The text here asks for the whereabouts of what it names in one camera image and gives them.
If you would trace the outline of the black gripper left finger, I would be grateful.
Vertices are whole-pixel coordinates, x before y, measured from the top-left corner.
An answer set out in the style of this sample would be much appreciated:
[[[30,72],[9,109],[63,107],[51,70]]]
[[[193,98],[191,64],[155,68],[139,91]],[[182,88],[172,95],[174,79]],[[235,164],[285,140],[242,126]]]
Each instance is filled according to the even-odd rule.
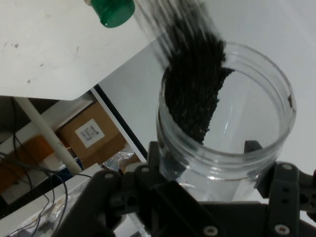
[[[112,237],[133,213],[154,237],[225,237],[227,230],[177,182],[158,170],[158,143],[146,163],[120,175],[97,172],[58,228],[60,237]]]

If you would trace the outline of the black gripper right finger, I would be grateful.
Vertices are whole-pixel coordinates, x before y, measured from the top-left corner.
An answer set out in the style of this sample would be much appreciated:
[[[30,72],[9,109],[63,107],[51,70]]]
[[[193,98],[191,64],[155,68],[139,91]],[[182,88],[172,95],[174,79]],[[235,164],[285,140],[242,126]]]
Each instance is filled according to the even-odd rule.
[[[300,219],[300,211],[316,219],[316,176],[295,165],[276,162],[254,177],[254,189],[268,204],[247,207],[244,219],[246,237],[314,237],[316,229]]]

